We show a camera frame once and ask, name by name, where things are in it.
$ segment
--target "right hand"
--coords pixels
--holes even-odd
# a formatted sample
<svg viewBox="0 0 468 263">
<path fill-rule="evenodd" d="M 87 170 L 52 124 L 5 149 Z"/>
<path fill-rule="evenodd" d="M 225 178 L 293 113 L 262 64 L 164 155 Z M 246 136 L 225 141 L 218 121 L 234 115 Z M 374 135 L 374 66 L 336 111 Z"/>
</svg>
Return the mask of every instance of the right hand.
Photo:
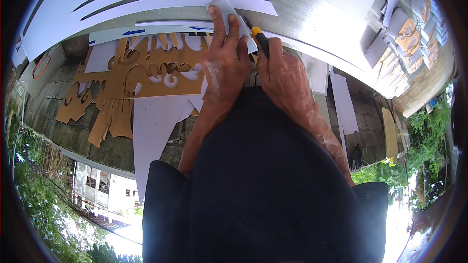
<svg viewBox="0 0 468 263">
<path fill-rule="evenodd" d="M 283 50 L 281 39 L 268 38 L 270 60 L 259 50 L 256 69 L 262 88 L 293 122 L 306 126 L 314 111 L 307 74 L 301 61 Z"/>
</svg>

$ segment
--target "left hand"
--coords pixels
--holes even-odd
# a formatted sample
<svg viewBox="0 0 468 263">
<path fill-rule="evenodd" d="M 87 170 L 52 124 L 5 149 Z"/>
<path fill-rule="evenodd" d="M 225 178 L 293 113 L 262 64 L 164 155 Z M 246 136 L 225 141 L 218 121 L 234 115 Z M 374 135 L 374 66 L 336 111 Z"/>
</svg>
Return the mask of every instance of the left hand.
<svg viewBox="0 0 468 263">
<path fill-rule="evenodd" d="M 226 36 L 219 8 L 210 5 L 208 11 L 213 18 L 214 34 L 210 48 L 201 60 L 208 82 L 203 100 L 204 103 L 231 108 L 252 68 L 247 50 L 248 39 L 243 37 L 239 40 L 239 19 L 236 15 L 228 17 L 229 34 Z"/>
</svg>

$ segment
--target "forearm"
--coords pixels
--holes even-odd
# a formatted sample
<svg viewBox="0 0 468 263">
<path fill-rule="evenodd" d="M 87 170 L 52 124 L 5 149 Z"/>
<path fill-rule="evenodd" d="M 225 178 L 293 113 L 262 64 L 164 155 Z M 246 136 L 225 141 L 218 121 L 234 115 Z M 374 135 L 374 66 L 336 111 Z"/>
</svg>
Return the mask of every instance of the forearm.
<svg viewBox="0 0 468 263">
<path fill-rule="evenodd" d="M 336 163 L 349 186 L 355 186 L 349 172 L 348 159 L 344 154 L 343 148 L 338 139 L 336 139 L 335 134 L 333 134 L 330 127 L 328 127 L 320 114 L 317 102 L 313 101 L 309 108 L 309 112 L 309 116 L 307 116 L 305 121 L 301 122 L 299 125 Z"/>
<path fill-rule="evenodd" d="M 195 162 L 196 154 L 201 148 L 203 141 L 213 132 L 214 128 L 226 118 L 230 110 L 231 106 L 228 105 L 213 104 L 210 101 L 204 102 L 201 112 L 193 126 L 193 130 L 182 151 L 182 157 L 179 167 L 177 168 L 179 172 L 186 177 L 189 176 L 192 171 L 193 163 Z"/>
</svg>

